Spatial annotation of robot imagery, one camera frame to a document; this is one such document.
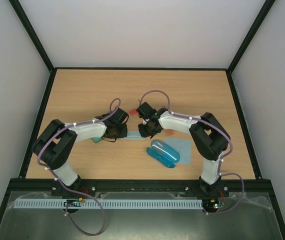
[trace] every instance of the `wooden tabletop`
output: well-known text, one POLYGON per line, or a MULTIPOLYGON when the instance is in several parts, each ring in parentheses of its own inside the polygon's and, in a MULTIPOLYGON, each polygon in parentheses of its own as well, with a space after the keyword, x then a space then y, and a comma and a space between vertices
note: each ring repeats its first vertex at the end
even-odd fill
MULTIPOLYGON (((224 159, 221 172, 238 173, 254 179, 254 171, 246 148, 227 76, 224 71, 189 70, 74 70, 59 69, 56 73, 40 133, 53 119, 65 123, 83 122, 105 114, 114 98, 121 98, 126 112, 138 107, 138 99, 150 90, 162 90, 171 100, 172 111, 187 115, 212 113, 229 133, 234 151, 224 159)), ((161 93, 144 99, 153 108, 167 106, 161 93)), ((137 131, 142 120, 130 116, 128 131, 137 131)), ((153 139, 165 140, 164 131, 153 139)), ((115 143, 91 139, 73 146, 68 161, 82 179, 191 180, 198 179, 203 159, 190 135, 175 132, 173 138, 192 142, 190 165, 177 164, 166 168, 146 153, 151 140, 119 139, 115 143)), ((27 178, 52 178, 37 165, 33 154, 27 178)))

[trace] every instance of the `white wall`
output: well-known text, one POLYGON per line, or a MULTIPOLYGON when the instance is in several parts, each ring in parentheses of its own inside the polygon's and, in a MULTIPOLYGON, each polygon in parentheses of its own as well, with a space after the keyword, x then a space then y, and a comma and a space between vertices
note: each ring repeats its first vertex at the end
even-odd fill
POLYGON ((233 79, 263 177, 271 179, 285 221, 285 0, 272 7, 233 79))
POLYGON ((0 204, 19 174, 48 76, 9 1, 0 1, 0 204))
POLYGON ((20 0, 55 67, 227 68, 265 0, 20 0))

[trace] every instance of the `gray floor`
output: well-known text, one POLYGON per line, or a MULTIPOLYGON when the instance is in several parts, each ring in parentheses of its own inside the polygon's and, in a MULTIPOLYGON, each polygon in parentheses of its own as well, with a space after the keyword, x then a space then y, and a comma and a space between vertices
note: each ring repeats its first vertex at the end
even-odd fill
MULTIPOLYGON (((119 199, 122 194, 110 194, 119 199)), ((107 210, 107 227, 95 240, 278 240, 282 239, 268 195, 248 194, 232 212, 206 216, 201 210, 107 210)), ((167 194, 136 195, 139 198, 170 198, 167 194)), ((229 204, 235 199, 229 198, 229 204)), ((85 231, 100 229, 100 210, 81 209, 74 221, 85 231)), ((0 240, 83 240, 61 209, 8 208, 1 227, 0 240)))

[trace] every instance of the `cable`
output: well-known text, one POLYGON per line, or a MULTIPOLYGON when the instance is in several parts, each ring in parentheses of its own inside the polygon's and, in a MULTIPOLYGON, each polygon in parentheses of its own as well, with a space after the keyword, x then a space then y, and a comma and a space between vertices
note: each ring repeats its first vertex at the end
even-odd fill
MULTIPOLYGON (((112 107, 113 103, 114 103, 116 100, 118 100, 118 105, 116 106, 116 108, 115 108, 108 116, 103 117, 102 119, 96 120, 95 123, 100 123, 100 122, 102 122, 102 121, 105 121, 106 119, 110 118, 112 115, 115 114, 115 112, 119 109, 119 107, 120 107, 120 105, 121 105, 121 100, 120 100, 120 98, 115 98, 114 100, 112 100, 112 102, 111 102, 111 104, 110 104, 110 106, 109 106, 109 110, 111 110, 111 107, 112 107)), ((82 233, 82 234, 84 234, 84 235, 86 235, 86 236, 97 236, 97 235, 101 234, 101 233, 104 231, 105 226, 106 226, 106 212, 105 212, 103 206, 101 205, 101 203, 100 203, 96 198, 94 198, 93 196, 90 196, 90 195, 87 194, 87 193, 69 189, 69 188, 59 179, 59 177, 55 174, 55 172, 54 172, 52 169, 50 169, 49 166, 47 166, 47 164, 41 163, 41 157, 42 157, 44 151, 46 150, 46 148, 49 146, 49 144, 50 144, 58 135, 60 135, 62 132, 66 131, 66 130, 69 129, 69 128, 72 128, 72 127, 75 127, 75 126, 81 126, 81 125, 85 125, 85 124, 93 124, 93 121, 92 121, 92 120, 89 120, 89 121, 83 121, 83 122, 80 122, 80 123, 70 124, 70 125, 67 125, 67 126, 63 127, 63 128, 60 129, 59 131, 57 131, 57 132, 49 139, 49 141, 46 142, 46 144, 43 146, 43 148, 40 150, 40 152, 39 152, 39 154, 38 154, 38 157, 37 157, 37 163, 38 163, 40 166, 43 166, 43 167, 45 167, 46 169, 48 169, 48 170, 51 172, 51 174, 58 180, 58 182, 61 184, 61 186, 62 186, 65 190, 67 190, 67 191, 69 191, 69 192, 71 192, 71 193, 83 195, 83 196, 85 196, 85 197, 87 197, 87 198, 90 198, 90 199, 94 200, 94 201, 98 204, 98 206, 100 207, 100 209, 101 209, 101 211, 102 211, 102 214, 103 214, 103 223, 102 223, 101 229, 100 229, 98 232, 96 232, 96 233, 89 233, 89 232, 86 232, 86 231, 80 229, 80 228, 77 226, 77 224, 74 222, 74 220, 71 218, 71 216, 68 214, 68 206, 66 207, 66 210, 65 210, 65 212, 66 212, 65 216, 68 216, 68 218, 71 220, 71 222, 72 222, 72 224, 74 225, 74 227, 75 227, 80 233, 82 233)))
POLYGON ((172 115, 175 116, 175 117, 179 117, 179 118, 183 118, 183 119, 187 119, 187 120, 189 120, 190 117, 191 117, 191 119, 196 120, 196 121, 198 121, 198 122, 201 122, 201 123, 203 123, 203 124, 206 124, 206 125, 208 125, 209 127, 211 127, 211 128, 213 128, 214 130, 216 130, 218 133, 220 133, 220 134, 228 141, 228 143, 229 143, 229 145, 230 145, 229 152, 223 154, 223 155, 220 157, 221 159, 223 159, 224 157, 227 157, 228 155, 230 155, 230 154, 233 152, 234 146, 233 146, 233 143, 232 143, 231 139, 230 139, 222 130, 220 130, 218 127, 216 127, 216 126, 212 125, 210 122, 207 122, 207 121, 205 121, 205 120, 202 120, 201 118, 198 118, 198 117, 194 117, 194 116, 190 116, 190 117, 189 117, 189 116, 185 116, 185 115, 181 115, 181 114, 172 112, 172 110, 170 109, 171 100, 170 100, 169 96, 167 95, 167 93, 165 93, 164 91, 161 91, 161 90, 151 90, 151 91, 146 92, 144 95, 142 95, 142 97, 141 97, 141 99, 140 99, 139 105, 143 102, 144 97, 145 97, 147 94, 150 94, 150 93, 161 93, 161 94, 164 94, 164 95, 166 96, 167 101, 168 101, 168 103, 167 103, 168 108, 167 108, 167 109, 168 109, 169 114, 172 114, 172 115))
POLYGON ((225 210, 225 211, 207 212, 207 211, 203 208, 202 210, 206 213, 206 215, 219 215, 219 214, 228 213, 228 212, 232 211, 235 207, 237 207, 237 206, 240 204, 240 202, 242 201, 243 196, 244 196, 244 194, 245 194, 245 184, 244 184, 244 180, 243 180, 242 177, 241 177, 239 174, 237 174, 237 173, 226 173, 226 174, 222 174, 221 176, 225 177, 225 176, 229 176, 229 175, 235 175, 235 176, 237 176, 237 177, 240 179, 240 181, 241 181, 242 190, 241 190, 241 194, 240 194, 239 200, 236 202, 235 205, 233 205, 231 208, 229 208, 229 209, 227 209, 227 210, 225 210))

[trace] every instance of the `white grille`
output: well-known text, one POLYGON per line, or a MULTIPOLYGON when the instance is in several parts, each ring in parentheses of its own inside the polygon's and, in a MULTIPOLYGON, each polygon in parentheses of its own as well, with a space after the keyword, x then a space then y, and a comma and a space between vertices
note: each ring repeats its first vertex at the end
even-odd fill
MULTIPOLYGON (((99 200, 104 209, 203 209, 202 200, 99 200)), ((66 199, 17 199, 14 209, 61 209, 67 204, 66 199)), ((84 203, 74 203, 70 209, 99 209, 98 204, 88 199, 84 203)))

